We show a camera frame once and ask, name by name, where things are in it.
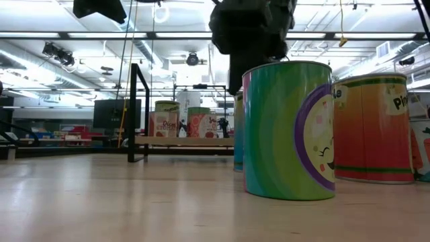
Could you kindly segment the cherries can yellow blue label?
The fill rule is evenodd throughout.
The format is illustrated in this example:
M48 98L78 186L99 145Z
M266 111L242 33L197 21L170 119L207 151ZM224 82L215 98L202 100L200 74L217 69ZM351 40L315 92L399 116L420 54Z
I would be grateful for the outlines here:
M243 93L234 98L234 170L243 170Z

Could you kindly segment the tomatoes can yellow label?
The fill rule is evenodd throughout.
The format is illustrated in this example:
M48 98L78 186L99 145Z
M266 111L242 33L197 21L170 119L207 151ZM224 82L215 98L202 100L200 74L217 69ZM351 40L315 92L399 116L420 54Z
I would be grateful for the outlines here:
M155 111L156 112L180 112L180 103L175 101L156 101L155 102Z

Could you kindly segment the pineapple can orange label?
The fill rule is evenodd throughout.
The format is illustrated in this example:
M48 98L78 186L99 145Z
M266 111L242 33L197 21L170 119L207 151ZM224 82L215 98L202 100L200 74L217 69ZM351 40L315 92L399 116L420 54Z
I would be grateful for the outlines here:
M335 176L358 182L411 184L406 77L373 73L332 86Z

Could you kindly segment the carrots can white teal label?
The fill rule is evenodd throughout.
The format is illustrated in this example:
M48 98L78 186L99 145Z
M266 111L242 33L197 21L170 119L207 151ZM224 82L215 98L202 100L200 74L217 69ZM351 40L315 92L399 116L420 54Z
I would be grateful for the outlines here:
M430 183L430 120L412 120L410 125L414 178Z

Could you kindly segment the round black ceiling fixture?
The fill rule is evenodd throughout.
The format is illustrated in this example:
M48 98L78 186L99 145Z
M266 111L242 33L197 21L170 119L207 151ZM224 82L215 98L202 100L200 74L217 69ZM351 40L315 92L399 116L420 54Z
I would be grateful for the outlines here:
M185 62L188 66L196 66L200 61L196 52L190 52Z

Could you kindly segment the small black device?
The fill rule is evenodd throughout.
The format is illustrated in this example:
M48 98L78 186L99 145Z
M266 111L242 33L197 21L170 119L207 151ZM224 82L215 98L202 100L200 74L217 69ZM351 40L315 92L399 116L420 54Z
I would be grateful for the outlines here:
M229 133L227 131L227 128L229 126L228 120L226 118L220 118L218 120L218 125L219 125L220 129L222 130L223 137L229 138Z

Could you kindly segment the black monitor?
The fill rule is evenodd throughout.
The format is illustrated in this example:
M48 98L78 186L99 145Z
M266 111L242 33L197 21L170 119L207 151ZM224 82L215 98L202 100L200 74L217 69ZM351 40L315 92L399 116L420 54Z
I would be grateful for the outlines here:
M135 117L135 128L140 128L142 100L136 100L136 107L130 107L129 99L95 100L93 111L94 128L123 128L128 126L131 114Z

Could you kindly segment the red storage boxes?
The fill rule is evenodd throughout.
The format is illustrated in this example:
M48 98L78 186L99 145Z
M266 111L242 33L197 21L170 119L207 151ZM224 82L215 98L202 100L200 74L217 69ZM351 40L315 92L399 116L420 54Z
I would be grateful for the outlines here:
M103 136L101 132L91 132L85 124L61 124L60 133L61 145L66 147L88 147L93 137Z

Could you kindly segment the black overhead frame bar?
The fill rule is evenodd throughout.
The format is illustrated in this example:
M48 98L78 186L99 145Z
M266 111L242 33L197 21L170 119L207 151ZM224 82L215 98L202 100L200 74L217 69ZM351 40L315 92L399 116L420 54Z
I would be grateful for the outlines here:
M424 32L289 32L287 40L424 41ZM4 40L210 40L210 32L0 32Z

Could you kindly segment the black table edge rail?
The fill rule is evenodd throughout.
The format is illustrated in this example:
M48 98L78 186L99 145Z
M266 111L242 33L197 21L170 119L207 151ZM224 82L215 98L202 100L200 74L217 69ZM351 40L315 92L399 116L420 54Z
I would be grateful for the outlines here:
M84 154L127 154L127 148L107 147L36 147L19 148L16 158L49 157L62 155L84 155ZM153 147L146 152L144 148L135 150L139 155L234 155L234 149L226 147Z

